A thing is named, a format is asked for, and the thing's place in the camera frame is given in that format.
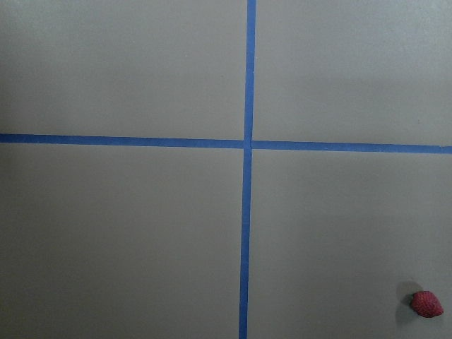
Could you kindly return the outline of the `red strawberry on table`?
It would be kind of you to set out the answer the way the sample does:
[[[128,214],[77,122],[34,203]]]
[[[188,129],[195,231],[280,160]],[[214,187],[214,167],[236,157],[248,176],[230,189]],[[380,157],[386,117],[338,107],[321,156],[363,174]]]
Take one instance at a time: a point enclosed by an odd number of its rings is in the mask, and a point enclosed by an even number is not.
[[[412,295],[410,308],[424,318],[434,318],[444,313],[441,302],[430,291],[418,291]]]

